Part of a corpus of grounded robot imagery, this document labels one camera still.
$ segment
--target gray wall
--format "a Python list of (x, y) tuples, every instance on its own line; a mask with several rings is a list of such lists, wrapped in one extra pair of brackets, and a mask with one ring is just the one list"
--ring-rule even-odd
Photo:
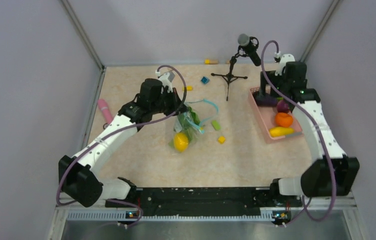
[(360, 161), (353, 194), (376, 239), (376, 1), (343, 1), (307, 65), (336, 139)]
[(0, 240), (46, 238), (98, 77), (58, 0), (0, 1)]
[[(246, 33), (301, 56), (331, 0), (70, 0), (105, 65), (229, 59)], [(269, 50), (265, 61), (273, 60)], [(240, 62), (251, 63), (249, 59)]]

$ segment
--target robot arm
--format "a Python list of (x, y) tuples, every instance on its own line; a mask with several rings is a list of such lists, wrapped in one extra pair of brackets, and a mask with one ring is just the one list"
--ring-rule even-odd
[[(61, 180), (69, 165), (81, 156), (70, 169), (61, 190), (84, 207), (92, 206), (103, 192), (103, 184), (98, 181), (103, 165), (129, 137), (142, 128), (131, 126), (150, 122), (154, 114), (163, 113), (168, 116), (182, 103), (176, 89), (172, 88), (175, 75), (172, 72), (166, 72), (162, 76), (159, 72), (156, 74), (159, 79), (146, 79), (135, 99), (123, 105), (108, 127), (86, 148), (72, 157), (65, 155), (59, 161), (58, 172)], [(183, 105), (176, 114), (186, 111), (186, 106)], [(130, 181), (119, 178), (107, 192), (115, 199), (124, 200), (130, 192), (131, 185)]]
[[(292, 54), (275, 54), (275, 60), (279, 62), (276, 71), (266, 71), (270, 81), (284, 95), (306, 110), (317, 122), (317, 126), (298, 107), (290, 104), (292, 115), (299, 122), (305, 140), (310, 150), (312, 165), (297, 177), (274, 179), (270, 185), (274, 192), (283, 196), (327, 197), (331, 196), (331, 176), (328, 162), (318, 136), (317, 127), (322, 133), (325, 146), (328, 150), (336, 179), (337, 196), (346, 196), (359, 171), (359, 162), (356, 157), (348, 157), (340, 147), (327, 124), (322, 111), (322, 103), (318, 93), (313, 88), (307, 87), (306, 71), (304, 62), (295, 61)], [(260, 75), (260, 95), (264, 96), (267, 81)], [(272, 97), (279, 95), (272, 89)]]

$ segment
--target yellow block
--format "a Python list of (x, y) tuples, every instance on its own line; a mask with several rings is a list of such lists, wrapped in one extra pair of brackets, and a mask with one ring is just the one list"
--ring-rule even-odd
[(193, 90), (193, 86), (186, 86), (186, 90), (187, 91), (192, 91)]
[(217, 141), (220, 143), (220, 144), (224, 144), (226, 138), (224, 136), (220, 136)]
[(215, 59), (205, 59), (204, 64), (219, 64), (219, 60)]

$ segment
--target tripod stand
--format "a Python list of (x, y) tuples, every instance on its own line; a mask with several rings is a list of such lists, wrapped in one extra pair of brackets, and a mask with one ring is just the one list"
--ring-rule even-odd
[(239, 48), (238, 48), (238, 52), (233, 55), (230, 60), (229, 60), (229, 72), (228, 74), (216, 74), (216, 73), (212, 73), (211, 75), (212, 76), (221, 76), (223, 78), (223, 80), (225, 80), (225, 82), (227, 83), (228, 87), (227, 87), (227, 94), (226, 94), (226, 101), (228, 101), (228, 98), (229, 98), (229, 84), (232, 83), (233, 81), (237, 80), (237, 79), (247, 79), (248, 77), (247, 76), (234, 76), (232, 74), (232, 70), (234, 69), (234, 65), (235, 63), (237, 62), (237, 58), (238, 57), (244, 57), (244, 55), (241, 55), (239, 53)]

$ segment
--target blue cube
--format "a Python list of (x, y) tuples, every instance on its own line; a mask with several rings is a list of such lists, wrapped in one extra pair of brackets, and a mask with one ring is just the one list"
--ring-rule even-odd
[(203, 76), (202, 79), (201, 79), (201, 82), (202, 82), (203, 84), (207, 84), (208, 82), (210, 82), (210, 79), (207, 78), (207, 77), (205, 77), (205, 76)]

